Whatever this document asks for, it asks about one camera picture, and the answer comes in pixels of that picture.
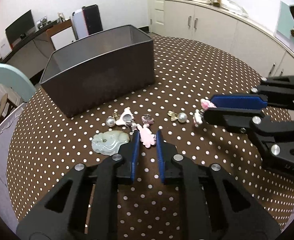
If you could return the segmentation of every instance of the gold charm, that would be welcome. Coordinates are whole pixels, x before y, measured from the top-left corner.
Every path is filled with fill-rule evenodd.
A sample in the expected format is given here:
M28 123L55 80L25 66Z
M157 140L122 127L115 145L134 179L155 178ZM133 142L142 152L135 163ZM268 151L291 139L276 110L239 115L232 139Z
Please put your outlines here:
M172 122L178 120L178 115L177 115L175 112L173 112L173 111L169 111L167 114L170 116L170 120L171 120Z
M112 114L112 117L117 121L120 118L120 115L118 114L118 110L115 110Z

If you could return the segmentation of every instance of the table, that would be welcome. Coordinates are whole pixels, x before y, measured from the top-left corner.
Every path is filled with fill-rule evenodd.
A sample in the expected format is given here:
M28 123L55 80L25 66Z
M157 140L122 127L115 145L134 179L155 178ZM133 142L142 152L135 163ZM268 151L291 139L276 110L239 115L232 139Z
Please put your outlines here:
M100 163L105 156L92 151L93 135L108 131L105 120L114 109L122 113L130 107L136 120L153 115L151 130L162 129L178 153L206 166L222 165L283 228L294 205L294 182L263 170L246 135L208 124L196 128L192 123L201 98L249 91L259 84L260 75L219 49L168 37L154 39L154 68L154 85L71 119L42 88L36 92L17 123L8 156L8 189L17 218L21 220L76 163ZM188 122L171 122L169 110L185 112ZM276 121L290 119L287 110L268 107L264 112ZM135 183L119 186L119 239L180 239L178 187L161 184L156 160L156 148L141 145Z

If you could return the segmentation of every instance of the pink figurine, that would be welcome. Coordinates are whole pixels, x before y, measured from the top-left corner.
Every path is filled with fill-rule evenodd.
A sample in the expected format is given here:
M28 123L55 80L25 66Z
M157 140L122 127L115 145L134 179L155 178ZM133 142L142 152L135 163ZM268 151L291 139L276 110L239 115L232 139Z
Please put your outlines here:
M148 123L144 124L143 127L140 124L137 124L137 128L140 132L140 141L146 148L150 148L152 145L156 145L156 135L152 134L148 127Z
M206 99L200 99L200 103L201 103L202 109L204 109L205 111L207 111L211 107L216 108L216 106L212 102Z

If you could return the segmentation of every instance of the polka dot tablecloth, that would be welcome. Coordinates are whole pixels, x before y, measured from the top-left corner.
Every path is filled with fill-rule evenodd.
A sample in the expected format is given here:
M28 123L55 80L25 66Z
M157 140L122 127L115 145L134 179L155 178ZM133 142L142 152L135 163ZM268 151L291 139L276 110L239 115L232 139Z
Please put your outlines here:
M263 170L246 135L208 124L196 128L192 123L201 98L245 93L259 84L260 75L219 49L168 37L154 39L154 69L154 85L71 119L42 88L36 92L20 116L8 156L8 189L17 218L21 220L75 164L101 163L106 157L92 151L93 135L108 131L105 120L114 109L122 113L130 107L136 120L151 114L152 132L162 129L178 153L198 164L222 165L283 227L294 205L294 182ZM171 122L169 110L185 112L188 121ZM264 113L275 121L290 119L287 110L269 107ZM180 225L178 187L161 184L156 148L141 145L134 184L119 186L118 238L180 239Z

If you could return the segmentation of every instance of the cable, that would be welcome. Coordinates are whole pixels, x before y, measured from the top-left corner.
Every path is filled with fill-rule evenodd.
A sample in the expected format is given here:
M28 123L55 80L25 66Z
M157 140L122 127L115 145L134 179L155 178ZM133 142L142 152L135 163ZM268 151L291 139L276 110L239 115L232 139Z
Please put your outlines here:
M47 57L36 45L36 42L34 40L32 40L34 42L34 45L36 47L36 49L46 58L46 59L49 59L49 57Z

